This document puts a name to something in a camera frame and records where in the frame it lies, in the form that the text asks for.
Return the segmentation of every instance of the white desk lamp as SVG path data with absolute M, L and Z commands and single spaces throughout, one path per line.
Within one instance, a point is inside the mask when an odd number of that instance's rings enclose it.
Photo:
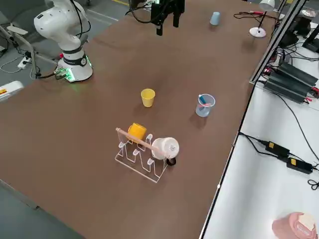
M 249 33 L 254 37 L 265 37 L 266 31 L 261 28 L 261 25 L 263 23 L 263 20 L 267 14 L 268 11 L 272 11 L 275 8 L 275 0 L 262 0 L 259 3 L 259 7 L 265 11 L 263 17 L 261 18 L 261 21 L 259 23 L 258 27 L 253 27 L 249 30 Z

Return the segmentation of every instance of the acrylic cup rack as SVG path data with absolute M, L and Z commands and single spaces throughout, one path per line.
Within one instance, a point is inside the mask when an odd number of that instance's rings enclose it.
M 120 141 L 120 151 L 115 156 L 115 160 L 152 182 L 157 183 L 167 168 L 166 160 L 153 158 L 150 149 L 123 137 L 118 130 L 117 132 Z M 152 145 L 152 138 L 153 135 L 149 134 L 146 137 L 146 143 Z

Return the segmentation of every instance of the lamp base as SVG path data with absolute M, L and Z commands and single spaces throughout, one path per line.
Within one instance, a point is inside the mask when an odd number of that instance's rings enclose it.
M 249 30 L 249 33 L 254 36 L 254 37 L 265 37 L 266 36 L 266 31 L 262 29 L 261 27 L 253 27 Z

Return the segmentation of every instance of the pink object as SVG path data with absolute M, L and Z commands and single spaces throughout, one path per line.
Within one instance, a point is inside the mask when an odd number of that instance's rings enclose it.
M 273 231 L 279 239 L 318 239 L 315 221 L 304 213 L 291 213 L 275 220 Z

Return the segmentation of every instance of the yellow mug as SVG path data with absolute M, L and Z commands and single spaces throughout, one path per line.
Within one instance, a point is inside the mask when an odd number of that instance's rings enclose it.
M 130 135 L 133 135 L 135 136 L 136 138 L 140 139 L 140 140 L 143 140 L 144 138 L 144 135 L 146 133 L 146 128 L 141 126 L 140 124 L 138 123 L 133 123 L 130 127 L 129 127 L 129 132 L 128 132 Z

